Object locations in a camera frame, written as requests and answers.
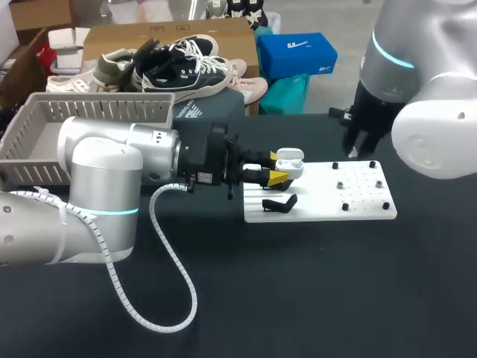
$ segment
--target gray plastic basket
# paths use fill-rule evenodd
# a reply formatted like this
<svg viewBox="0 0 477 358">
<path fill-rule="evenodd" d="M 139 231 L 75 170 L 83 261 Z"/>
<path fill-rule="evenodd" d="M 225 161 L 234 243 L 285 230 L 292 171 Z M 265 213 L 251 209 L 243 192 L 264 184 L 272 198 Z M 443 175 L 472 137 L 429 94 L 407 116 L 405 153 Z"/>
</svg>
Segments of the gray plastic basket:
<svg viewBox="0 0 477 358">
<path fill-rule="evenodd" d="M 0 174 L 17 185 L 68 185 L 57 141 L 71 116 L 172 126 L 172 93 L 34 93 L 0 142 Z"/>
</svg>

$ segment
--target cable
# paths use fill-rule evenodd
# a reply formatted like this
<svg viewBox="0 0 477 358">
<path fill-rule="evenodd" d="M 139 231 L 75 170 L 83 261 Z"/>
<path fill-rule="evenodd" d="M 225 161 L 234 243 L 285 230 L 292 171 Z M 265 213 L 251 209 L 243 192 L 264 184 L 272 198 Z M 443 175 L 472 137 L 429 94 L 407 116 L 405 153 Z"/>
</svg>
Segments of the cable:
<svg viewBox="0 0 477 358">
<path fill-rule="evenodd" d="M 49 193 L 45 193 L 43 191 L 42 192 L 20 191 L 20 192 L 10 192 L 10 194 L 19 195 L 24 198 L 35 199 L 35 200 L 41 201 L 42 203 L 51 205 L 53 207 L 57 207 L 59 209 L 61 207 L 65 207 L 68 213 L 71 213 L 72 215 L 79 218 L 91 230 L 92 234 L 98 241 L 99 247 L 101 248 L 101 252 L 104 255 L 104 260 L 106 262 L 108 274 L 110 275 L 110 279 L 113 282 L 116 294 L 118 295 L 119 300 L 121 301 L 122 305 L 127 310 L 127 312 L 130 314 L 130 316 L 140 325 L 154 332 L 176 333 L 176 332 L 179 332 L 180 330 L 183 330 L 187 326 L 189 326 L 194 320 L 195 314 L 197 313 L 198 299 L 197 299 L 197 293 L 195 291 L 194 284 L 192 283 L 189 275 L 187 274 L 186 269 L 183 267 L 182 263 L 180 263 L 179 259 L 177 258 L 177 255 L 174 253 L 174 250 L 169 245 L 169 242 L 167 241 L 156 219 L 156 211 L 155 211 L 156 200 L 159 197 L 159 195 L 161 195 L 163 192 L 166 192 L 168 190 L 179 190 L 181 192 L 186 192 L 187 186 L 183 184 L 168 184 L 156 190 L 156 192 L 152 195 L 151 201 L 149 203 L 149 215 L 151 217 L 151 221 L 153 223 L 154 229 L 156 230 L 157 234 L 159 235 L 159 238 L 164 244 L 165 249 L 171 256 L 172 260 L 176 264 L 182 276 L 184 277 L 184 280 L 186 281 L 187 286 L 189 287 L 189 291 L 191 293 L 191 298 L 192 298 L 191 312 L 189 313 L 189 316 L 186 318 L 186 320 L 180 324 L 177 324 L 175 326 L 170 326 L 170 327 L 159 326 L 157 324 L 153 324 L 147 321 L 145 318 L 141 317 L 141 315 L 134 309 L 131 302 L 129 302 L 126 294 L 124 293 L 124 290 L 122 289 L 121 283 L 119 282 L 119 277 L 116 273 L 116 269 L 111 259 L 111 253 L 107 247 L 106 242 L 104 241 L 103 235 L 101 234 L 98 226 L 96 226 L 93 220 L 94 216 L 88 215 L 87 213 L 82 213 L 81 209 L 75 207 L 74 205 L 67 204 L 61 199 L 59 199 L 58 197 L 51 196 Z"/>
</svg>

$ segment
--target robotic arm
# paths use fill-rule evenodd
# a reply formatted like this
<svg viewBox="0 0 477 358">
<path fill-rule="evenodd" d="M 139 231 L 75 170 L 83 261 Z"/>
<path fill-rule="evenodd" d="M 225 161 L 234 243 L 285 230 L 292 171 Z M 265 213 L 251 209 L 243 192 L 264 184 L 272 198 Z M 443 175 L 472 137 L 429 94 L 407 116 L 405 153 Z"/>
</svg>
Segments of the robotic arm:
<svg viewBox="0 0 477 358">
<path fill-rule="evenodd" d="M 180 189 L 188 192 L 196 184 L 225 183 L 232 199 L 241 182 L 286 190 L 303 173 L 302 151 L 244 150 L 237 138 L 227 138 L 227 125 L 213 125 L 207 138 L 188 144 L 174 130 L 72 117 L 61 128 L 57 149 L 71 177 L 69 204 L 94 218 L 113 262 L 133 250 L 142 183 L 161 186 L 181 178 L 186 185 Z M 243 169 L 245 163 L 262 170 Z M 0 227 L 0 237 L 11 239 L 1 245 L 0 263 L 104 263 L 104 253 L 80 218 L 61 210 L 59 217 L 56 207 L 17 194 L 0 193 L 0 215 L 8 222 Z M 264 201 L 263 206 L 285 212 L 287 204 Z"/>
<path fill-rule="evenodd" d="M 477 172 L 477 1 L 387 0 L 366 54 L 354 104 L 330 109 L 359 156 L 391 132 L 399 157 L 438 179 Z"/>
</svg>

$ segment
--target black cloth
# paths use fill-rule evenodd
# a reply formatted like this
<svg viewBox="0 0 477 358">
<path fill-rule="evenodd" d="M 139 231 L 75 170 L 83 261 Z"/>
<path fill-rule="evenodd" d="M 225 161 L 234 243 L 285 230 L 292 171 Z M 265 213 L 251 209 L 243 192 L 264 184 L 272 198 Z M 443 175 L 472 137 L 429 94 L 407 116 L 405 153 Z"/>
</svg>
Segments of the black cloth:
<svg viewBox="0 0 477 358">
<path fill-rule="evenodd" d="M 229 132 L 250 149 L 346 160 L 343 128 L 326 116 L 250 118 Z M 198 291 L 198 316 L 180 333 L 134 322 L 103 265 L 2 268 L 0 355 L 477 357 L 476 178 L 425 178 L 389 138 L 373 158 L 396 220 L 246 224 L 240 198 L 228 201 L 224 187 L 161 195 L 159 223 Z M 144 317 L 176 324 L 189 314 L 189 291 L 152 230 L 150 194 L 134 252 L 117 267 Z"/>
</svg>

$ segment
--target black sneaker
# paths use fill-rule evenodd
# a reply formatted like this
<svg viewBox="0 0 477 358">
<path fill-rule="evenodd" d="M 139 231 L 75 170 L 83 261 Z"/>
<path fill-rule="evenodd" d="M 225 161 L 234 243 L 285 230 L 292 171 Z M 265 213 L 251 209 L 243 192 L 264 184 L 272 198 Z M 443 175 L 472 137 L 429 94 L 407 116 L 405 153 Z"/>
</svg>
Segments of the black sneaker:
<svg viewBox="0 0 477 358">
<path fill-rule="evenodd" d="M 232 80 L 229 60 L 220 57 L 181 57 L 145 72 L 144 92 L 173 92 L 175 103 L 209 97 L 222 91 Z"/>
<path fill-rule="evenodd" d="M 245 16 L 245 0 L 227 0 L 229 5 L 228 14 L 230 17 Z"/>
<path fill-rule="evenodd" d="M 227 13 L 227 0 L 209 0 L 206 8 L 207 19 L 225 19 Z"/>
<path fill-rule="evenodd" d="M 131 76 L 133 88 L 142 91 L 142 76 L 144 72 L 159 68 L 186 54 L 196 56 L 217 56 L 217 41 L 208 35 L 194 35 L 173 42 L 151 52 L 149 56 L 137 63 Z"/>
<path fill-rule="evenodd" d="M 264 0 L 245 0 L 245 16 L 250 27 L 255 31 L 259 26 L 268 26 L 268 19 L 263 10 Z"/>
</svg>

